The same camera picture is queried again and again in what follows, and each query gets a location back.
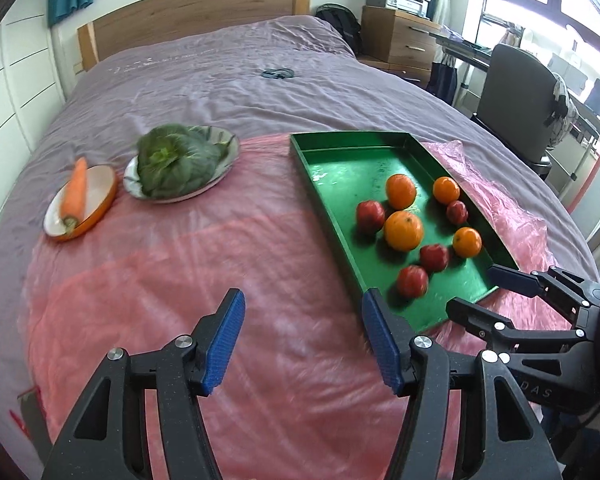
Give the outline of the orange cluster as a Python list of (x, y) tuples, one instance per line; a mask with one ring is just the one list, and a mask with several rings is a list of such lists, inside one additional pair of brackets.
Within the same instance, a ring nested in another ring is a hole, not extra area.
[(481, 252), (482, 238), (477, 230), (463, 226), (454, 233), (452, 246), (460, 258), (475, 258)]
[(414, 182), (405, 174), (393, 174), (386, 182), (386, 194), (391, 208), (402, 210), (412, 206), (417, 190)]
[(410, 252), (424, 238), (424, 226), (416, 214), (406, 210), (390, 214), (384, 225), (387, 244), (398, 252)]

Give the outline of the small red apple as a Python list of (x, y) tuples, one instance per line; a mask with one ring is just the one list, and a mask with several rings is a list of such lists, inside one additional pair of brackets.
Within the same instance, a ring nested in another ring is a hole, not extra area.
[(462, 226), (468, 220), (468, 209), (461, 200), (453, 200), (446, 206), (446, 218), (454, 226)]
[(428, 273), (444, 271), (449, 262), (449, 249), (442, 244), (429, 244), (420, 248), (419, 263)]

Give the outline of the red tomato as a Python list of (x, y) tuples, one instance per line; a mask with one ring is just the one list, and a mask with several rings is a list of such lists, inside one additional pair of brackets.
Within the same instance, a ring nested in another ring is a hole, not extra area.
[(396, 289), (405, 298), (419, 298), (428, 292), (429, 278), (421, 266), (407, 266), (402, 269), (396, 279)]

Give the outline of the small red apple back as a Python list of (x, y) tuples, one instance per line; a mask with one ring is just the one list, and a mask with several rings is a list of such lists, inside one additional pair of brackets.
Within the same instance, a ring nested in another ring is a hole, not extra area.
[(453, 200), (446, 206), (446, 218), (454, 226), (462, 226), (468, 220), (468, 209), (461, 200)]

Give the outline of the smartphone in red case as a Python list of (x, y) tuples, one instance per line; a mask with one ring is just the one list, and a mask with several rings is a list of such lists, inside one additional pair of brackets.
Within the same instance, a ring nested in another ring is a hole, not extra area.
[(32, 387), (18, 396), (23, 431), (33, 444), (36, 454), (46, 464), (53, 443), (50, 440), (46, 424), (46, 411), (43, 408), (41, 391), (38, 386)]

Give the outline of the green rectangular tray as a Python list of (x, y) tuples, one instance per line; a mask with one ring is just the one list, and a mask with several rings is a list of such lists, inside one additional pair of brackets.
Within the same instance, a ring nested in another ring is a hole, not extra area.
[(479, 302), (495, 292), (491, 266), (518, 266), (463, 185), (460, 201), (468, 228), (481, 237), (480, 252), (470, 258), (451, 252), (448, 265), (430, 273), (422, 296), (402, 295), (399, 274), (420, 263), (423, 247), (453, 247), (458, 227), (434, 198), (434, 181), (448, 170), (405, 132), (298, 133), (290, 151), (354, 302), (376, 288), (394, 313), (423, 332), (445, 321), (450, 299)]

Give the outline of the pink plastic sheet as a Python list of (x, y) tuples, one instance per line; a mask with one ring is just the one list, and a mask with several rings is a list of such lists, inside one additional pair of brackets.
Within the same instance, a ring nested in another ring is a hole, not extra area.
[(500, 242), (553, 262), (546, 226), (460, 142), (242, 146), (211, 190), (119, 200), (26, 279), (49, 479), (555, 478), (509, 350), (450, 322)]

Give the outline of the grey office chair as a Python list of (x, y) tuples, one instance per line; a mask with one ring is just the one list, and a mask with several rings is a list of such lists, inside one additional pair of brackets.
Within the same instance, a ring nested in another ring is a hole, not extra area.
[(471, 120), (500, 140), (541, 179), (579, 117), (562, 76), (525, 50), (497, 44)]

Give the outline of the dark blue bag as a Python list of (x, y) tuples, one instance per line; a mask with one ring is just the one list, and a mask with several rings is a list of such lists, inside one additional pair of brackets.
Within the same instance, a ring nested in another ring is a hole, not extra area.
[(456, 57), (445, 54), (440, 62), (433, 62), (426, 91), (446, 104), (452, 105), (457, 90)]

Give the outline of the orange oval dish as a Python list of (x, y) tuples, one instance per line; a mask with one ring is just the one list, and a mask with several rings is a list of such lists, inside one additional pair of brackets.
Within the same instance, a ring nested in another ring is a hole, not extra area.
[(66, 242), (85, 234), (102, 220), (102, 217), (114, 202), (114, 196), (116, 196), (118, 188), (116, 172), (111, 167), (104, 165), (90, 167), (87, 164), (87, 167), (86, 204), (83, 221), (72, 233), (65, 233), (65, 228), (59, 219), (59, 206), (66, 183), (48, 205), (43, 219), (43, 231), (51, 240)]

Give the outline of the white round plate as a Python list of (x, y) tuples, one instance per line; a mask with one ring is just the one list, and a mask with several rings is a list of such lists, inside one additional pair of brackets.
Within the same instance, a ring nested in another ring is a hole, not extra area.
[(163, 125), (141, 136), (124, 170), (125, 191), (138, 200), (176, 203), (219, 183), (239, 155), (239, 140), (212, 126)]

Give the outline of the green leafy cabbage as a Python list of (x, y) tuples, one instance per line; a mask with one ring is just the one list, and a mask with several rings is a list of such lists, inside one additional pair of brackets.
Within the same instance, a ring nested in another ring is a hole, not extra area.
[(137, 141), (137, 174), (152, 200), (180, 197), (212, 180), (227, 158), (228, 142), (212, 141), (209, 129), (167, 124)]

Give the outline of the black backpack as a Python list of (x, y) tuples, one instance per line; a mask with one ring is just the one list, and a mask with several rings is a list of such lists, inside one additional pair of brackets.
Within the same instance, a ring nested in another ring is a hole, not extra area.
[(331, 24), (355, 55), (362, 53), (362, 27), (348, 8), (338, 3), (325, 3), (316, 9), (315, 16)]

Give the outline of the white wardrobe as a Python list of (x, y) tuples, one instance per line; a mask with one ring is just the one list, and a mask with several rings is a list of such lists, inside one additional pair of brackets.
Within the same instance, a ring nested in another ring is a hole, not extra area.
[(15, 0), (0, 21), (0, 217), (65, 104), (46, 13), (47, 0)]

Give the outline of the wooden headboard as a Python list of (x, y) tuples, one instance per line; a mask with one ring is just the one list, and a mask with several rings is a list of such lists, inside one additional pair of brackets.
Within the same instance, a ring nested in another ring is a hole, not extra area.
[(121, 51), (310, 13), (310, 0), (138, 0), (78, 28), (82, 68)]

